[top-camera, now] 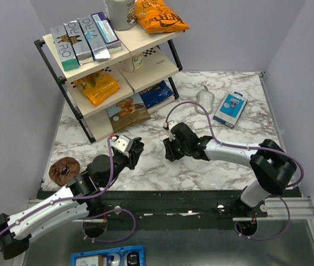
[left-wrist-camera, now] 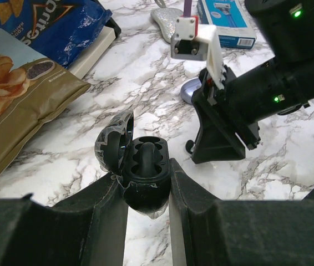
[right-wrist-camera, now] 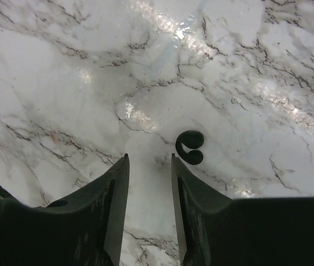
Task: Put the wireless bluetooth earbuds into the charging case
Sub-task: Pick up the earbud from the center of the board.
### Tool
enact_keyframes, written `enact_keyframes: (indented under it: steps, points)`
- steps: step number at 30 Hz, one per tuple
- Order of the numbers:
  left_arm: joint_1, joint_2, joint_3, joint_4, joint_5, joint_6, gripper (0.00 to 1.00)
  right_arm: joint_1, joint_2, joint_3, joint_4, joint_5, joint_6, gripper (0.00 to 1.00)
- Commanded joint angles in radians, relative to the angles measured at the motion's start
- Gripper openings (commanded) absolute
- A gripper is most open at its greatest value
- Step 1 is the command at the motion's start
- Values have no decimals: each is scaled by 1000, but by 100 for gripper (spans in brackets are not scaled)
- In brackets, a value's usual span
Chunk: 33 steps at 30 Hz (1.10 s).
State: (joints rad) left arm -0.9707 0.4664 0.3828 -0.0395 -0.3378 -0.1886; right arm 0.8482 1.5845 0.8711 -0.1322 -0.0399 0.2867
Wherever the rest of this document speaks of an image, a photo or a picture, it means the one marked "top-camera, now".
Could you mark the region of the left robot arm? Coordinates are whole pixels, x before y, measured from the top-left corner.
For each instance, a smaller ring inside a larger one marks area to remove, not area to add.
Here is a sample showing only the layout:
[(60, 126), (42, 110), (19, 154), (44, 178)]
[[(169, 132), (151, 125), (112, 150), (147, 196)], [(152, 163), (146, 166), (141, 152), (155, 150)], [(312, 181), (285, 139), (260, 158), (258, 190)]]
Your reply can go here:
[(108, 154), (97, 156), (50, 197), (17, 214), (0, 214), (0, 253), (10, 260), (28, 248), (31, 241), (50, 229), (80, 218), (96, 219), (104, 212), (100, 198), (123, 169), (135, 169), (144, 150), (141, 138), (111, 135)]

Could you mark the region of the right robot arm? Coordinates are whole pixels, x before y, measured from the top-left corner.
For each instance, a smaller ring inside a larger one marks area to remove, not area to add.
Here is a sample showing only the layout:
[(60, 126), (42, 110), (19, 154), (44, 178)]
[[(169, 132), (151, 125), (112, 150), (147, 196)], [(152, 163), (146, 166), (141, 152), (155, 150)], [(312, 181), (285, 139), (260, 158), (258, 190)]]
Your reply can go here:
[(185, 156), (204, 161), (226, 161), (253, 170), (256, 181), (247, 186), (234, 203), (235, 212), (247, 217), (269, 196), (280, 196), (297, 170), (295, 162), (283, 154), (272, 140), (266, 139), (252, 150), (240, 144), (225, 144), (212, 136), (198, 137), (187, 124), (167, 123), (169, 137), (163, 140), (165, 158), (171, 162)]

